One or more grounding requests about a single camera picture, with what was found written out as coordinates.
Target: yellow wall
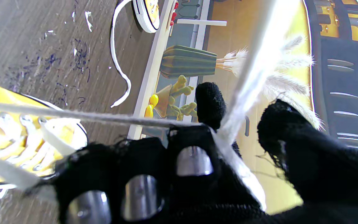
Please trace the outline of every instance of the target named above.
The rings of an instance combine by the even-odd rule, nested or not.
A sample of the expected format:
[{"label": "yellow wall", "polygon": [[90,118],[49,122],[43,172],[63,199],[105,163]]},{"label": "yellow wall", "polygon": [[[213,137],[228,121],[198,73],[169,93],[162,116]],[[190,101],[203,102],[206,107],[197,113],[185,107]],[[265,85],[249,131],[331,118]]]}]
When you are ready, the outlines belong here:
[{"label": "yellow wall", "polygon": [[[246,47],[252,43],[253,31],[258,29],[257,20],[264,16],[261,10],[268,0],[247,0],[237,1],[228,0],[225,2],[215,2],[213,6],[213,20],[227,21],[226,27],[212,26],[210,28],[208,51],[216,53],[218,58],[224,57],[228,52]],[[307,22],[306,9],[301,1],[299,10],[293,23],[291,24],[288,35],[302,33],[307,37],[307,41],[300,46],[293,54],[310,53],[309,27]],[[300,81],[309,84],[310,68],[301,68],[293,70],[290,75],[298,78]],[[236,85],[237,78],[230,72],[220,69],[216,70],[215,75],[204,76],[204,82],[215,82],[223,93],[226,103],[230,102],[232,91]],[[311,106],[310,98],[302,98],[303,102]],[[244,135],[245,125],[243,125],[237,136],[241,154],[244,162],[251,170],[256,171],[256,176],[262,184],[267,197],[267,212],[276,213],[281,210],[293,207],[301,203],[300,197],[292,187],[285,181],[260,174],[260,172],[269,175],[275,175],[275,168],[266,160],[257,158],[256,155],[262,155],[264,150],[259,145],[257,139],[257,123],[267,107],[269,102],[260,98],[259,102],[248,114],[250,118],[250,135]]]}]

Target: yellow sneaker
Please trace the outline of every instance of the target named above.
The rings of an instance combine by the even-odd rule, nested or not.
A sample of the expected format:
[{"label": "yellow sneaker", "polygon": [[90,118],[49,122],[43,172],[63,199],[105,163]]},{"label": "yellow sneaker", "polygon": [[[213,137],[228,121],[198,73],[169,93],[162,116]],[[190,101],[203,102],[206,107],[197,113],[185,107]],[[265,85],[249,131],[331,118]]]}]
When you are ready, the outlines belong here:
[{"label": "yellow sneaker", "polygon": [[159,28],[158,0],[132,0],[136,18],[148,33],[155,33]]},{"label": "yellow sneaker", "polygon": [[[0,103],[60,108],[28,95],[0,87]],[[54,174],[53,164],[62,155],[55,147],[63,144],[78,150],[88,143],[78,119],[51,119],[28,114],[0,112],[0,159],[21,167],[41,178]],[[0,189],[14,188],[0,178]]]}]

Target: sneaker eyelet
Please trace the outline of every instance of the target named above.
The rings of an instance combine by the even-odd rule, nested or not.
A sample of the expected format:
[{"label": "sneaker eyelet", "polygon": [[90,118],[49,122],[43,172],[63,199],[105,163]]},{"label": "sneaker eyelet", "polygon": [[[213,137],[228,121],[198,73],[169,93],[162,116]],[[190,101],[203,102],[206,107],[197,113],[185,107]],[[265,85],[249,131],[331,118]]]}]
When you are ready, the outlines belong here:
[{"label": "sneaker eyelet", "polygon": [[44,117],[39,117],[38,118],[38,123],[47,123],[47,119],[46,118],[44,118]]}]

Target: white shoelace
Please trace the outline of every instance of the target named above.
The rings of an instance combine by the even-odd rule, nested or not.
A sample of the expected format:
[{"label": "white shoelace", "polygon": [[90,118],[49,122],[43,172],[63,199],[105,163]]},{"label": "white shoelace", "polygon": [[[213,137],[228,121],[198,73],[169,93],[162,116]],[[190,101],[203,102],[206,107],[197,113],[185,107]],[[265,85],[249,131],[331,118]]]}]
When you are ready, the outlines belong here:
[{"label": "white shoelace", "polygon": [[118,13],[124,8],[124,6],[131,2],[132,0],[123,0],[120,4],[118,4],[117,8],[115,8],[114,15],[112,16],[112,27],[111,27],[111,35],[110,35],[110,51],[111,51],[111,57],[114,62],[115,67],[117,68],[118,72],[122,76],[123,79],[126,81],[126,91],[124,95],[119,98],[117,101],[115,101],[110,108],[114,106],[120,105],[122,102],[126,100],[126,98],[129,96],[129,92],[131,91],[131,81],[129,78],[124,74],[124,72],[121,70],[120,64],[118,64],[117,55],[115,53],[115,42],[114,42],[114,30],[115,30],[115,23],[117,21]]},{"label": "white shoelace", "polygon": [[[21,143],[26,139],[24,150],[17,156],[9,156],[6,161],[23,169],[32,168],[39,171],[48,167],[54,161],[55,149],[63,156],[75,152],[72,146],[59,138],[63,127],[67,124],[76,124],[78,119],[50,119],[40,117],[33,121],[28,115],[20,116],[21,125],[6,113],[0,113],[0,145],[10,142],[10,145],[0,149],[0,159],[17,152]],[[34,122],[40,124],[36,129]],[[25,136],[21,136],[22,126],[26,128]]]}]

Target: white fluffy plant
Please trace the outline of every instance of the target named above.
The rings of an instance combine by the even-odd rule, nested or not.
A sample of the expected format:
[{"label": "white fluffy plant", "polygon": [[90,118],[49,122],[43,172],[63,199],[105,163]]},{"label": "white fluffy plant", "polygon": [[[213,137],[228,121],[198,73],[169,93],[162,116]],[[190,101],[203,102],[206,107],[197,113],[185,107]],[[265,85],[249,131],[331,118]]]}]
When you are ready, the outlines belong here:
[{"label": "white fluffy plant", "polygon": [[[305,54],[291,54],[291,52],[299,47],[305,38],[302,35],[296,35],[288,38],[282,48],[282,58],[276,65],[275,70],[266,80],[266,83],[261,91],[261,95],[269,101],[281,99],[297,111],[299,111],[316,129],[322,129],[322,121],[317,114],[312,111],[309,106],[305,105],[299,100],[296,95],[309,97],[309,86],[301,83],[296,78],[288,75],[288,71],[293,68],[304,68],[314,64],[313,57]],[[226,71],[232,72],[238,77],[244,62],[247,60],[248,51],[243,48],[238,51],[233,51],[224,58],[216,61],[216,67]]]}]

